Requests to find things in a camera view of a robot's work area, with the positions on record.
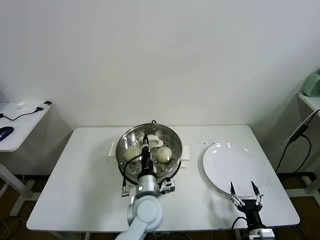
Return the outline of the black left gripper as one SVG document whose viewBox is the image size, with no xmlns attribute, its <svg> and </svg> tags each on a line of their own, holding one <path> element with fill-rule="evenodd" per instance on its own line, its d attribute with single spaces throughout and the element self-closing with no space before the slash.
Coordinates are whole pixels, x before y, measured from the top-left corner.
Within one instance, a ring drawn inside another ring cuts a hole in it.
<svg viewBox="0 0 320 240">
<path fill-rule="evenodd" d="M 152 175 L 153 162 L 151 160 L 151 143 L 147 134 L 145 134 L 142 139 L 141 157 L 141 172 L 139 175 Z"/>
</svg>

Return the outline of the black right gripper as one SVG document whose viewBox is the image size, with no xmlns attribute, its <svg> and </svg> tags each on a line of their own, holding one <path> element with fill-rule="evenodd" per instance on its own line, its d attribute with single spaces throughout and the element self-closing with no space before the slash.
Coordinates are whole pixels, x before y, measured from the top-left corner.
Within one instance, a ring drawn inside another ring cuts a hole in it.
<svg viewBox="0 0 320 240">
<path fill-rule="evenodd" d="M 230 182 L 230 200 L 237 207 L 237 209 L 245 214 L 246 222 L 248 226 L 262 226 L 262 220 L 260 217 L 260 210 L 262 209 L 262 197 L 259 188 L 251 181 L 252 189 L 255 194 L 256 200 L 254 199 L 243 199 L 241 200 L 235 192 L 233 183 Z"/>
</svg>

